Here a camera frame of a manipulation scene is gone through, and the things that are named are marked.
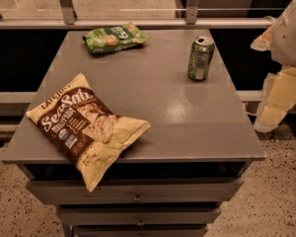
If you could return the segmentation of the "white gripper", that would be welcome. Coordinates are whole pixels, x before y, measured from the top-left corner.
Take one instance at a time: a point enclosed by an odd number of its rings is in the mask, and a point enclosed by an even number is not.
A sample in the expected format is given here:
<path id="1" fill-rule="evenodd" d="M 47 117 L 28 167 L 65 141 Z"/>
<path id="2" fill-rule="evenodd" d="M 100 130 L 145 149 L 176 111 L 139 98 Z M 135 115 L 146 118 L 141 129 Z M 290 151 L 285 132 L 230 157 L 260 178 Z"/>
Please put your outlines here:
<path id="1" fill-rule="evenodd" d="M 254 129 L 271 132 L 296 105 L 296 0 L 292 0 L 274 26 L 251 43 L 251 49 L 267 51 L 283 66 L 277 74 L 268 73 L 262 86 Z"/>

